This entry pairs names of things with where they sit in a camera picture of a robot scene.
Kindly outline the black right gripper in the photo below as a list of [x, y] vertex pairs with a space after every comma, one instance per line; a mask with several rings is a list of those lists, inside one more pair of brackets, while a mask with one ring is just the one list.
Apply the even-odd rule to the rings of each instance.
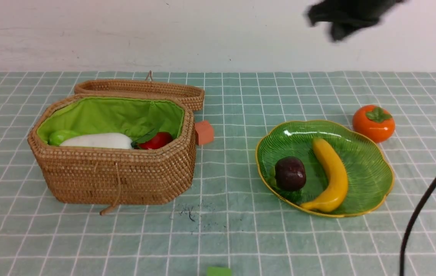
[[306, 17], [310, 26], [330, 23], [331, 42], [342, 41], [354, 33], [378, 25], [390, 9], [403, 0], [322, 0], [309, 6]]

